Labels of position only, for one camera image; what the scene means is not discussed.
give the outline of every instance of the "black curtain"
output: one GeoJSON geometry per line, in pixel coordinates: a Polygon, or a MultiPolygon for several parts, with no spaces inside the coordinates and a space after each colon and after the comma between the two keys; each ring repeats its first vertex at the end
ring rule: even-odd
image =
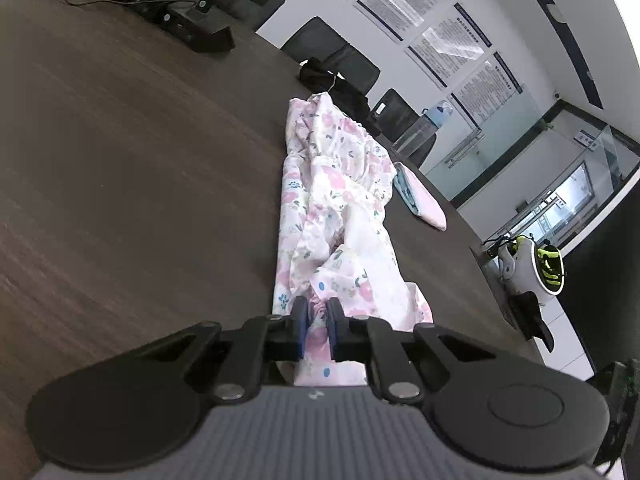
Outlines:
{"type": "MultiPolygon", "coordinates": [[[[640,359],[640,185],[564,258],[559,300],[596,370],[640,359]]],[[[640,478],[640,434],[624,456],[640,478]]]]}

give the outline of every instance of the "water bottle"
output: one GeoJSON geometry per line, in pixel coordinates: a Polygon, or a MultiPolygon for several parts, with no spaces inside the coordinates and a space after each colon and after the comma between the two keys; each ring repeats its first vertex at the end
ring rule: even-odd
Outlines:
{"type": "Polygon", "coordinates": [[[404,158],[420,148],[449,119],[453,107],[446,101],[440,101],[433,108],[425,108],[414,124],[393,143],[393,149],[404,158]]]}

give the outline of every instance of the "dark brown table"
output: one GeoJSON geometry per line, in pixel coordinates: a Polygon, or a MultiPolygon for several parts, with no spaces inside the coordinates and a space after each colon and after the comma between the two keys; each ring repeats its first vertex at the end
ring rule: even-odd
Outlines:
{"type": "MultiPolygon", "coordinates": [[[[130,10],[0,0],[0,478],[38,466],[31,395],[203,319],[270,310],[287,102],[298,66],[249,30],[196,54],[130,10]]],[[[385,225],[437,323],[537,357],[470,247],[411,215],[385,225]]]]}

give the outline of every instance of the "floral fabric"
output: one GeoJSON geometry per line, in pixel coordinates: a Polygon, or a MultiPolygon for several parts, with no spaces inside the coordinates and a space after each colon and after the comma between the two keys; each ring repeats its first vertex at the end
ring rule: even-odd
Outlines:
{"type": "Polygon", "coordinates": [[[298,295],[313,309],[295,383],[365,384],[363,365],[331,361],[329,298],[339,298],[347,316],[382,317],[395,330],[432,320],[418,287],[402,280],[382,223],[396,170],[326,92],[290,101],[286,142],[273,313],[288,314],[298,295]]]}

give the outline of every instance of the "black cloth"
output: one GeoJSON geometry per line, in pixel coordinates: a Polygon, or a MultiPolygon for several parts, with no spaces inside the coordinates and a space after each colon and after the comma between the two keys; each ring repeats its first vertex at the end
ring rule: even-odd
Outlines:
{"type": "Polygon", "coordinates": [[[319,59],[312,57],[300,68],[300,82],[314,94],[329,92],[334,104],[373,136],[380,134],[375,118],[369,110],[369,100],[345,79],[324,69],[319,59]]]}

